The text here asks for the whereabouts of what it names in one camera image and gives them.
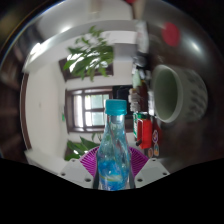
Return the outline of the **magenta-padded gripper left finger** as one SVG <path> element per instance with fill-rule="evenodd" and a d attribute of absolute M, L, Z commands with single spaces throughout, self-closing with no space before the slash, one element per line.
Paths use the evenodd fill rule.
<path fill-rule="evenodd" d="M 70 159 L 58 176 L 84 188 L 98 189 L 97 150 L 95 147 L 79 159 Z"/>

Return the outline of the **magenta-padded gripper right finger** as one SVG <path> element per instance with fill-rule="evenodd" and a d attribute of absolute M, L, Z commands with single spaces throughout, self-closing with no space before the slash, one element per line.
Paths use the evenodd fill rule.
<path fill-rule="evenodd" d="M 138 149 L 130 147 L 131 172 L 128 189 L 141 188 L 169 174 L 169 171 L 156 159 L 147 158 Z"/>

